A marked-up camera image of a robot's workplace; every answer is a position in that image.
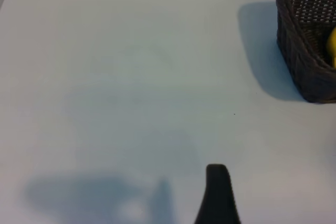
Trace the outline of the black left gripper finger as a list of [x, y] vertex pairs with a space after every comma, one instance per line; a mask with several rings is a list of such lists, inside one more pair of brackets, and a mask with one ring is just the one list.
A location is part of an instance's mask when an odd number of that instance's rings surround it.
[[206, 186], [195, 224], [240, 224], [232, 181], [223, 164], [206, 167]]

